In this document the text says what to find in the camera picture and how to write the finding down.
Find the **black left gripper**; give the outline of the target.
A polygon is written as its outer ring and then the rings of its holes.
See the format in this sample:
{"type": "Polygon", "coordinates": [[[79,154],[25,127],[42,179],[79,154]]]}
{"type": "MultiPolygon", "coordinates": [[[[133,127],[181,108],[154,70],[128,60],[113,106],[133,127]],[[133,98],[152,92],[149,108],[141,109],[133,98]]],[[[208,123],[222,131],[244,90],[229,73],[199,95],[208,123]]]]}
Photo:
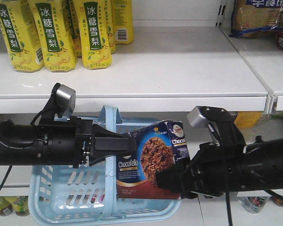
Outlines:
{"type": "Polygon", "coordinates": [[[111,156],[128,156],[137,151],[136,139],[127,135],[111,132],[93,124],[93,120],[72,116],[75,126],[73,168],[85,164],[89,156],[89,165],[111,156]]]}

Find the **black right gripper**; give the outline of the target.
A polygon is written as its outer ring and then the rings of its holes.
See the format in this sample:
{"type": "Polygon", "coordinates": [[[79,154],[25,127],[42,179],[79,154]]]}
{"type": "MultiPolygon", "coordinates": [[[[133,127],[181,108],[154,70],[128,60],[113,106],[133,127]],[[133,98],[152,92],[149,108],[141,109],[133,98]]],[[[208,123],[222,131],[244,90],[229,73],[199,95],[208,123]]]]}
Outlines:
{"type": "Polygon", "coordinates": [[[242,181],[239,161],[245,146],[244,137],[237,127],[219,129],[219,133],[213,134],[219,136],[219,145],[203,143],[187,166],[184,162],[177,162],[157,173],[158,188],[213,197],[238,191],[242,181]]]}

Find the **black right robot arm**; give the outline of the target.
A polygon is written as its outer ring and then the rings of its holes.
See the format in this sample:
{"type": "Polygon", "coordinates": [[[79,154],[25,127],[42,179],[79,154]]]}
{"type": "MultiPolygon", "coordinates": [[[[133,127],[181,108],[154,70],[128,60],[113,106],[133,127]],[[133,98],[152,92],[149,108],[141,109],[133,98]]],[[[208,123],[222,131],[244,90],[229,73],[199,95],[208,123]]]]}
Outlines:
{"type": "Polygon", "coordinates": [[[241,140],[226,148],[200,144],[190,161],[156,174],[157,186],[173,193],[219,197],[227,192],[265,191],[283,200],[283,138],[253,144],[241,140]]]}

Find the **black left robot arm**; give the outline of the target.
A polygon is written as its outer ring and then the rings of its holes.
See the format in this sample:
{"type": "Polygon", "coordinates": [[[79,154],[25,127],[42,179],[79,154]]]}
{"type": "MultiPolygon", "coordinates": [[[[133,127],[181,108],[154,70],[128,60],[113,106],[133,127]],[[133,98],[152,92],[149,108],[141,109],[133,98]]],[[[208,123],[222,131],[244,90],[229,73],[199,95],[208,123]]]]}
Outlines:
{"type": "Polygon", "coordinates": [[[0,166],[94,165],[106,157],[136,152],[135,138],[71,117],[69,121],[19,125],[0,121],[0,166]]]}

